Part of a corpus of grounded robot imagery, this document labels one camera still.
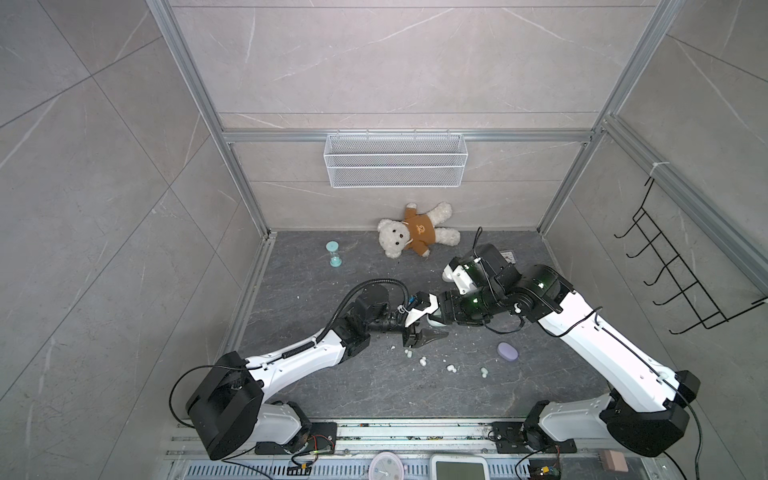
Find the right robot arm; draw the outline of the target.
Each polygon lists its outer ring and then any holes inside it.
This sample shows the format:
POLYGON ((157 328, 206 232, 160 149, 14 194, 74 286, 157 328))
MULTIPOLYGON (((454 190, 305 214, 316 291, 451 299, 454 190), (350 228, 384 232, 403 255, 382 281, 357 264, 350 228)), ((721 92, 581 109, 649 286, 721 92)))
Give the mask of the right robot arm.
POLYGON ((529 448, 613 440, 656 457, 684 436, 699 379, 644 353, 555 269, 537 264, 519 271, 495 246, 483 244, 453 258, 443 279, 455 287, 430 297, 431 322, 486 327, 495 315, 509 313, 563 341, 609 383, 610 392, 593 399, 537 402, 521 427, 529 448))

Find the purple earbud charging case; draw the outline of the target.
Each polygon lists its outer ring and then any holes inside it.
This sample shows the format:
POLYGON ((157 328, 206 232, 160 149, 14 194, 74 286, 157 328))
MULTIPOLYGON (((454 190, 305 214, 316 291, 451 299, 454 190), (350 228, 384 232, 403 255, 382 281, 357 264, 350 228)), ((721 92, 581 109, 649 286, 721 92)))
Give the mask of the purple earbud charging case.
POLYGON ((507 362, 515 362, 519 359, 518 350, 507 342, 500 342, 497 345, 497 353, 507 362))

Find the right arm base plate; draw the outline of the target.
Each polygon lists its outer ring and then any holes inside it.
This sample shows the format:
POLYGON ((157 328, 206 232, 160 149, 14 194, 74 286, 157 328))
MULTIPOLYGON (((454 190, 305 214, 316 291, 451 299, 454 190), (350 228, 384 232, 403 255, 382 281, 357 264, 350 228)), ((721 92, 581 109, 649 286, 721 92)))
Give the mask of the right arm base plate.
POLYGON ((524 422, 493 422, 487 435, 499 454, 543 453, 571 454, 578 451, 574 440, 557 442, 538 427, 528 428, 524 422))

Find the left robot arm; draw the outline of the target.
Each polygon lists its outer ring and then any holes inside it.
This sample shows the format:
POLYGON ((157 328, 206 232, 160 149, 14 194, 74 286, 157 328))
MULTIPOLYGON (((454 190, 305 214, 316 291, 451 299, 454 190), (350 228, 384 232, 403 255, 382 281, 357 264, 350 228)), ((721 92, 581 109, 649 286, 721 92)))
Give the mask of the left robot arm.
POLYGON ((229 352, 213 365, 185 405, 191 427, 213 461, 225 460, 247 442, 257 451, 296 453, 312 434, 312 423, 294 402, 272 398, 319 370, 335 367, 367 348, 374 332, 398 333, 406 348, 442 338, 418 322, 437 313, 434 294, 410 294, 394 279, 373 279, 353 287, 328 323, 293 345, 261 356, 229 352))

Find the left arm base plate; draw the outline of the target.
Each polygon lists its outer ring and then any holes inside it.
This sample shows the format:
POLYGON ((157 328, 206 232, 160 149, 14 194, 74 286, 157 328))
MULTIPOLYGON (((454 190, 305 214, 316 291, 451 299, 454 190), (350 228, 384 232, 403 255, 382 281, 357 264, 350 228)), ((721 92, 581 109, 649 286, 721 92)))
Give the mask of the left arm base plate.
POLYGON ((256 455, 281 455, 310 452, 317 448, 321 451, 335 450, 335 439, 338 424, 336 422, 315 422, 309 427, 303 427, 285 445, 274 442, 259 442, 254 448, 256 455))

